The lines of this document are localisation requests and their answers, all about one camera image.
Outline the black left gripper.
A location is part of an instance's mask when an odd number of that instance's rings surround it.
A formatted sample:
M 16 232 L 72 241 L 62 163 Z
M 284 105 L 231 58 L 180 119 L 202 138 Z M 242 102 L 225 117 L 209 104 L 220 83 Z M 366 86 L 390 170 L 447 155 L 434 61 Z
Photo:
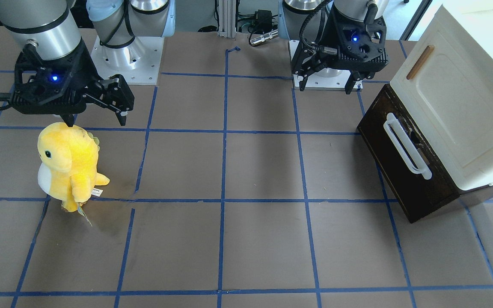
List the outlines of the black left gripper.
M 350 95 L 366 73 L 376 73 L 389 64 L 386 53 L 385 4 L 318 4 L 300 26 L 300 45 L 293 50 L 291 72 L 300 78 L 304 91 L 309 76 L 323 68 L 348 70 L 344 91 Z M 306 30 L 323 12 L 321 35 L 310 39 Z

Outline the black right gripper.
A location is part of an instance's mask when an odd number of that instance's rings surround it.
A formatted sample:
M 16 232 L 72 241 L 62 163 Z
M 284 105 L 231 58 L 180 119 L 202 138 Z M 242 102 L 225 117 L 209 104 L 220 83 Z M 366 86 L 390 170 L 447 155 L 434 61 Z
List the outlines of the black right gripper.
M 10 107 L 26 115 L 60 115 L 67 127 L 87 104 L 115 113 L 121 126 L 134 109 L 135 96 L 121 74 L 102 80 L 84 40 L 62 58 L 41 59 L 33 44 L 24 45 L 15 64 Z

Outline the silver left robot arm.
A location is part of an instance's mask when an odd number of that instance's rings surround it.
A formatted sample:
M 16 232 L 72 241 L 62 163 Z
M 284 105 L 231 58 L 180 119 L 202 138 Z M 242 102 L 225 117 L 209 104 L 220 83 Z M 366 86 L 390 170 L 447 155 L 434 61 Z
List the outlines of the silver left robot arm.
M 347 94 L 389 64 L 386 0 L 281 0 L 279 36 L 297 41 L 290 70 L 305 90 L 312 75 L 346 71 Z

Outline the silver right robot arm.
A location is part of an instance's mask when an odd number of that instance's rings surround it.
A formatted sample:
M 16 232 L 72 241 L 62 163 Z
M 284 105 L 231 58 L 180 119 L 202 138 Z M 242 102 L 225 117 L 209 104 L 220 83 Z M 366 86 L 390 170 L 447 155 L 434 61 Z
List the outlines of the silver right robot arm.
M 130 84 L 156 84 L 162 44 L 175 32 L 174 0 L 88 0 L 98 41 L 89 51 L 66 0 L 0 0 L 0 21 L 22 48 L 14 87 L 0 101 L 26 115 L 74 116 L 96 104 L 124 126 Z

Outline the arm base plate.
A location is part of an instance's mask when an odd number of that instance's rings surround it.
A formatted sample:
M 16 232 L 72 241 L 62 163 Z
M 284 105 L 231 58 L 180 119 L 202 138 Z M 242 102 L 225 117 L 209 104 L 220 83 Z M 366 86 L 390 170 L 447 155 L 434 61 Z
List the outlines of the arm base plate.
M 91 58 L 102 78 L 121 74 L 129 85 L 157 85 L 165 38 L 136 37 L 121 49 L 103 47 L 99 41 L 96 37 Z
M 289 54 L 290 60 L 293 59 L 295 51 L 299 45 L 299 41 L 290 40 L 289 41 Z M 309 76 L 304 90 L 338 90 L 345 91 L 345 84 L 350 77 L 350 72 L 348 70 L 336 70 L 325 68 L 320 72 L 315 72 L 315 74 Z M 299 90 L 299 82 L 302 78 L 293 75 L 294 89 Z M 360 91 L 363 89 L 362 81 L 356 82 L 354 84 L 353 91 Z

